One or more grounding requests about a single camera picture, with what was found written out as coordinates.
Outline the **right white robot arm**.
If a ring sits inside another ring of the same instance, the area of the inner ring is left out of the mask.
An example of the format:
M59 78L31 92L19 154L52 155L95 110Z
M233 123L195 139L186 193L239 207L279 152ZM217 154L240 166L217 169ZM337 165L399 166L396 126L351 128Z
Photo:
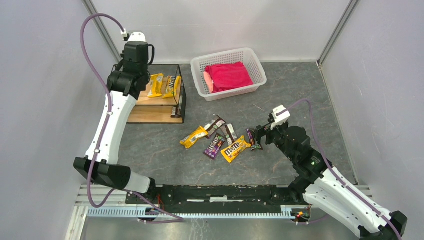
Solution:
M298 177L289 185L295 201L313 205L347 227L361 240L399 240L408 218L389 211L351 184L330 161L311 147L311 138L299 126L269 124L253 131L256 141L274 144L291 162Z

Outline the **yellow M&M bag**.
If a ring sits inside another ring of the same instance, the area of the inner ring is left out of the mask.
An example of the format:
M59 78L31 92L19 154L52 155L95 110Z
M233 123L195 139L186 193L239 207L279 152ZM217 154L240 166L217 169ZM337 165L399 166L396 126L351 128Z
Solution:
M228 163L231 163L240 153L251 146L252 145L245 140L245 137L241 136L234 143L222 149L220 153Z

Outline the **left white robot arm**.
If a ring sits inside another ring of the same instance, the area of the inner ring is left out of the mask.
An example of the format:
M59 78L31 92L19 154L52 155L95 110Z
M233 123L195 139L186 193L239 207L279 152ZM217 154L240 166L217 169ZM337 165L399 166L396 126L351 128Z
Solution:
M119 149L130 113L150 80L148 66L155 48L145 41L128 41L121 61L107 78L105 106L93 142L74 168L91 184L147 193L154 181L120 165Z

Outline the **purple brown M&M bag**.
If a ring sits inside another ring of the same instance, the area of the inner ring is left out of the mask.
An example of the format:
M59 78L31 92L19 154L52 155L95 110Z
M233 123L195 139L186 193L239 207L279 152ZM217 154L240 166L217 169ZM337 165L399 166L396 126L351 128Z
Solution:
M252 151L254 150L263 150L263 147L260 143L257 142L257 139L254 136L254 131L250 128L246 129L246 133L249 139L249 143L250 143L250 149Z

